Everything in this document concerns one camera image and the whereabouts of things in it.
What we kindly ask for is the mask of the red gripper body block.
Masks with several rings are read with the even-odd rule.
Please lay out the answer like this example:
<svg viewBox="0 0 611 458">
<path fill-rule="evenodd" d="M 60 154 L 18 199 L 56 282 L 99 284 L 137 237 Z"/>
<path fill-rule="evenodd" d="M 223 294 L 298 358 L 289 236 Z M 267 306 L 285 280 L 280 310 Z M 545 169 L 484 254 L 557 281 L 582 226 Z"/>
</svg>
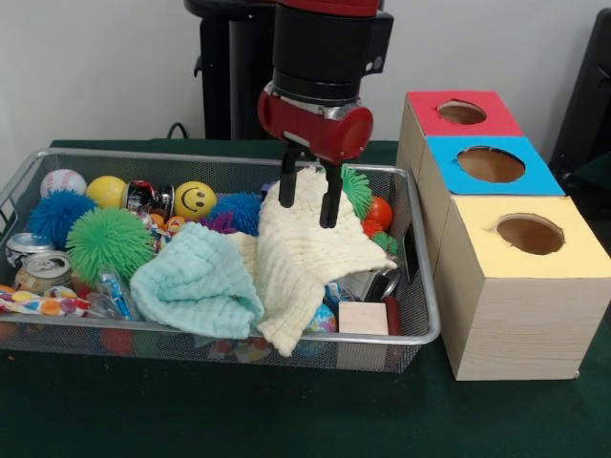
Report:
<svg viewBox="0 0 611 458">
<path fill-rule="evenodd" d="M 373 130 L 372 112 L 358 101 L 331 107 L 306 103 L 281 95 L 271 83 L 260 94 L 258 117 L 268 134 L 333 164 L 359 157 Z"/>
</svg>

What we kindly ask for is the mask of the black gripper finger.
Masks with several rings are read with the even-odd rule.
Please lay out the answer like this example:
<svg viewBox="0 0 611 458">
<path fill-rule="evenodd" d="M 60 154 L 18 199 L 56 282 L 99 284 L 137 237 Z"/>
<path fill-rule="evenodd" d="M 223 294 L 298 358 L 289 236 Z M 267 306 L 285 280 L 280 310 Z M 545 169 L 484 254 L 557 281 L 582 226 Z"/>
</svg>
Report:
<svg viewBox="0 0 611 458">
<path fill-rule="evenodd" d="M 287 147 L 282 161 L 279 202 L 284 208 L 294 204 L 296 189 L 296 162 L 301 153 L 299 147 Z"/>
<path fill-rule="evenodd" d="M 343 190 L 342 167 L 322 161 L 327 180 L 327 191 L 323 195 L 320 225 L 323 228 L 334 228 L 337 222 L 341 194 Z"/>
</svg>

